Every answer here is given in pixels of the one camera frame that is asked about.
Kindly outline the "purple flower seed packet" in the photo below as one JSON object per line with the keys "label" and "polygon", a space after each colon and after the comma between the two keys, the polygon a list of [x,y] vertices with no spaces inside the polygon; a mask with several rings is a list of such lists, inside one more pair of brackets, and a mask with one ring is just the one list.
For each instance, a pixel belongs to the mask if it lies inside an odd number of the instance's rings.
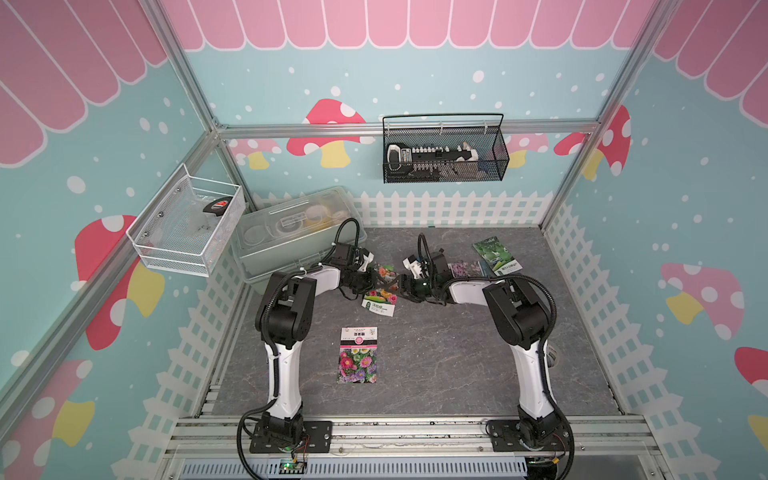
{"label": "purple flower seed packet", "polygon": [[454,278],[484,277],[485,272],[480,261],[457,261],[448,264]]}

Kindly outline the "mixed rose flower seed packet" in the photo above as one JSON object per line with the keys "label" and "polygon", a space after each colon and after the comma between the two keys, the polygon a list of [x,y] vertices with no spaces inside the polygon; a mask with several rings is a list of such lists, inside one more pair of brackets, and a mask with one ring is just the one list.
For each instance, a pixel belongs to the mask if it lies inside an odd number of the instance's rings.
{"label": "mixed rose flower seed packet", "polygon": [[392,265],[374,265],[371,272],[372,288],[362,300],[362,307],[379,316],[393,317],[398,302],[398,275]]}

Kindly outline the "pink aster flower seed packet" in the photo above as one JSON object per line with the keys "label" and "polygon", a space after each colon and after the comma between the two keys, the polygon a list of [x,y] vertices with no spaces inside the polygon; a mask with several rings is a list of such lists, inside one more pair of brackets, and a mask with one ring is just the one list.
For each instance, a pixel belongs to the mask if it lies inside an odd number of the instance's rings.
{"label": "pink aster flower seed packet", "polygon": [[340,335],[337,382],[372,384],[378,380],[378,328],[347,327]]}

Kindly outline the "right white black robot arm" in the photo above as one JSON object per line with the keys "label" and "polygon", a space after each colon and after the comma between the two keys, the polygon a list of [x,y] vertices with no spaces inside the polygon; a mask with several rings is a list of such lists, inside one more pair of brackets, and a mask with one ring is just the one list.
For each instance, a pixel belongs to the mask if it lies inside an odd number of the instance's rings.
{"label": "right white black robot arm", "polygon": [[547,342],[556,324],[553,296],[538,280],[519,273],[455,277],[448,264],[411,255],[398,277],[404,299],[488,309],[501,339],[510,346],[519,381],[516,435],[521,446],[540,450],[569,423],[557,405],[547,366]]}

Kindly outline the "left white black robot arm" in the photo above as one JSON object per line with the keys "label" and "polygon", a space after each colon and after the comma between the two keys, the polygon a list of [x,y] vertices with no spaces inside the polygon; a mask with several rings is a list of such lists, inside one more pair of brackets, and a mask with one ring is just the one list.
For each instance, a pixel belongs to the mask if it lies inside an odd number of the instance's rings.
{"label": "left white black robot arm", "polygon": [[[243,415],[240,431],[250,438],[287,450],[296,449],[305,438],[299,367],[315,298],[339,291],[356,300],[376,283],[373,254],[361,246],[361,233],[359,221],[347,218],[318,262],[271,275],[255,318],[269,362],[269,400]],[[249,428],[244,424],[248,421],[256,425]]]}

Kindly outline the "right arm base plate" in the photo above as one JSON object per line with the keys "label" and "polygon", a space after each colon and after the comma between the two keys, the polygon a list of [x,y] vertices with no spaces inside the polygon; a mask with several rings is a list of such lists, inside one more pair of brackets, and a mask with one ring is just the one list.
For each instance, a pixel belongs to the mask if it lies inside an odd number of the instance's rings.
{"label": "right arm base plate", "polygon": [[560,423],[551,432],[524,426],[517,418],[488,420],[485,432],[494,452],[524,454],[565,454],[569,452],[573,433]]}

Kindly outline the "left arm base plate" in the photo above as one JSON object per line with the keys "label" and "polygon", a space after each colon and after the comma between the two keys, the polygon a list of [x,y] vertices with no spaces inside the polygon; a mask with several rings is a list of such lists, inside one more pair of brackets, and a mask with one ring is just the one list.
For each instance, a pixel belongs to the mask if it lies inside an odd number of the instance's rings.
{"label": "left arm base plate", "polygon": [[333,433],[331,421],[286,421],[262,419],[251,436],[248,451],[251,454],[329,453]]}

